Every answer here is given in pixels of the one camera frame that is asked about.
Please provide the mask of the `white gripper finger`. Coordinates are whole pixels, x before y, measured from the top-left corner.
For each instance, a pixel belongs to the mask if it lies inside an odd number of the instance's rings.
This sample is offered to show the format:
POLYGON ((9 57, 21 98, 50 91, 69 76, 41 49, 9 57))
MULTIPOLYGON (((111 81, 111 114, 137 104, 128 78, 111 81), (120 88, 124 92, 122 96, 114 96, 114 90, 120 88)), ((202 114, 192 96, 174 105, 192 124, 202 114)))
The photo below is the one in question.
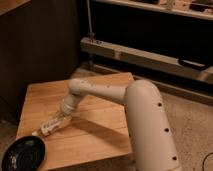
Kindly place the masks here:
POLYGON ((60 122, 62 120, 62 118, 63 118, 63 114, 61 112, 57 111, 52 117, 52 123, 56 124, 56 123, 60 122))
POLYGON ((71 120, 72 120, 72 117, 71 117, 71 116, 64 117, 64 118, 61 120, 61 123, 60 123, 59 127, 60 127, 60 128, 65 128, 65 127, 67 127, 67 126, 71 123, 71 120))

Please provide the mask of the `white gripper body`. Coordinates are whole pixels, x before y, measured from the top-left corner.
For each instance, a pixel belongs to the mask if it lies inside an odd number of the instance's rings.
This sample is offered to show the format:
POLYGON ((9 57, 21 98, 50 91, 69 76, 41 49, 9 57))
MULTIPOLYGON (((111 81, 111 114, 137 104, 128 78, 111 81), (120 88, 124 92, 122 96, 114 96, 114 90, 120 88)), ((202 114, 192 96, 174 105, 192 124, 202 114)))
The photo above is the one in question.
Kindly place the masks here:
POLYGON ((66 101, 66 100, 63 100, 60 103, 60 107, 59 107, 60 112, 64 116, 73 116, 76 108, 77 108, 77 105, 73 101, 66 101))

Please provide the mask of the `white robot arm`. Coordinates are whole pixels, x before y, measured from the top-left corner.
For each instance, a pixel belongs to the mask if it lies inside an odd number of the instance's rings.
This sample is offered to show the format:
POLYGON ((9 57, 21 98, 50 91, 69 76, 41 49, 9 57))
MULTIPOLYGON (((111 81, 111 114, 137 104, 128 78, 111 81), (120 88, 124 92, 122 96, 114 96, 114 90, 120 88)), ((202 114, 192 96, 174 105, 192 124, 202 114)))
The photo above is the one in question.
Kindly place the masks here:
POLYGON ((161 94, 152 82, 142 79, 114 86, 71 79, 53 130, 62 126, 63 117, 73 116, 87 94, 124 106, 137 171, 182 171, 161 94))

